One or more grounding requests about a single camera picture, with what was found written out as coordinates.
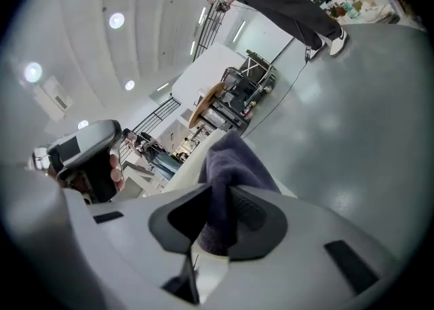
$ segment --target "shoe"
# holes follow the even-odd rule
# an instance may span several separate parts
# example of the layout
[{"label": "shoe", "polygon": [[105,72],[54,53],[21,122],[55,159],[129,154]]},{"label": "shoe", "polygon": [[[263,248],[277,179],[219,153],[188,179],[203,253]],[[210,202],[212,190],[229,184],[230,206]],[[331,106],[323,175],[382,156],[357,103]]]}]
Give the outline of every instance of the shoe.
[{"label": "shoe", "polygon": [[327,43],[325,43],[325,41],[324,41],[323,39],[321,39],[321,42],[322,42],[321,47],[318,48],[318,50],[312,50],[312,49],[311,49],[310,54],[309,54],[309,62],[310,62],[312,59],[314,59],[314,57],[315,57],[318,53],[320,53],[320,51],[322,51],[324,48],[327,47]]},{"label": "shoe", "polygon": [[330,48],[330,55],[334,58],[344,49],[350,36],[344,29],[340,29],[340,36],[332,41],[332,47]]}]

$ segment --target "table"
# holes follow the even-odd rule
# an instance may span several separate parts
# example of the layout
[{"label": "table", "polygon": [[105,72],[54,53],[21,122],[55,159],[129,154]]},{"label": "table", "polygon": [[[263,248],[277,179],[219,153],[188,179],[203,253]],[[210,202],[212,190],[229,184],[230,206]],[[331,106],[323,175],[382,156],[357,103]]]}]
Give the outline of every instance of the table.
[{"label": "table", "polygon": [[[211,109],[219,117],[223,118],[234,128],[241,129],[242,127],[246,128],[249,125],[249,121],[244,119],[244,117],[242,117],[237,111],[235,111],[229,105],[225,104],[223,101],[221,101],[221,99],[219,99],[219,95],[221,95],[223,90],[224,90],[224,82],[219,82],[208,91],[208,93],[202,98],[200,103],[196,106],[196,109],[191,114],[189,119],[189,128],[193,128],[198,121],[202,121],[204,122],[204,124],[210,126],[213,130],[217,129],[217,127],[209,119],[206,119],[202,115],[208,109]],[[232,118],[224,114],[222,111],[218,110],[213,105],[214,103],[217,104],[220,108],[228,111],[234,117],[236,117],[241,123],[241,125],[238,125],[237,122],[235,122]]]}]

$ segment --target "white ceiling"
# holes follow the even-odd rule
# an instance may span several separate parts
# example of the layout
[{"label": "white ceiling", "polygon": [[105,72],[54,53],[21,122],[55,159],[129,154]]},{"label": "white ceiling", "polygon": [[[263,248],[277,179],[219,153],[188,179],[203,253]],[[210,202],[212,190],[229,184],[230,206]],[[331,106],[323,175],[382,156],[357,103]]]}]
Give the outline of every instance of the white ceiling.
[{"label": "white ceiling", "polygon": [[[28,94],[23,67],[38,62],[73,101],[61,121],[42,122],[54,136],[73,132],[82,119],[118,119],[134,127],[155,108],[148,95],[191,63],[191,43],[205,0],[27,0],[4,54]],[[125,23],[112,29],[121,12]],[[125,82],[135,88],[127,92]]]}]

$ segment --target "metal railing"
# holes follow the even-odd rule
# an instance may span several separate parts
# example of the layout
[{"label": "metal railing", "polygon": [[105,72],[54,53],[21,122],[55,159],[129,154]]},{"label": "metal railing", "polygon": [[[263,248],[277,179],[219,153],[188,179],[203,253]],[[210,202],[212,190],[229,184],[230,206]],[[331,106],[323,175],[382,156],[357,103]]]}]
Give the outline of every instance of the metal railing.
[{"label": "metal railing", "polygon": [[[135,134],[145,132],[149,134],[157,125],[159,125],[166,117],[174,112],[181,105],[175,98],[167,99],[159,107],[157,107],[150,115],[141,121],[132,131]],[[123,144],[119,150],[121,163],[123,163],[132,151],[129,147]]]},{"label": "metal railing", "polygon": [[217,12],[217,5],[224,3],[226,0],[216,0],[203,21],[202,31],[197,42],[195,55],[193,56],[193,62],[199,57],[209,46],[214,43],[218,29],[222,25],[222,21],[226,12]]}]

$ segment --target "towel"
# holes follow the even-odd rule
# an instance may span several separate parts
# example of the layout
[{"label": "towel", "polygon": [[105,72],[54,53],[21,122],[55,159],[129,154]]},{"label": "towel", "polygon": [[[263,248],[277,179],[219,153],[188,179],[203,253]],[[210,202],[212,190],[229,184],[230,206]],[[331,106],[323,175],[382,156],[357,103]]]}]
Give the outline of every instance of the towel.
[{"label": "towel", "polygon": [[199,175],[199,183],[209,183],[212,196],[208,220],[197,243],[206,252],[227,256],[236,242],[231,228],[231,208],[227,186],[248,185],[280,193],[273,177],[236,131],[230,131],[210,147]]}]

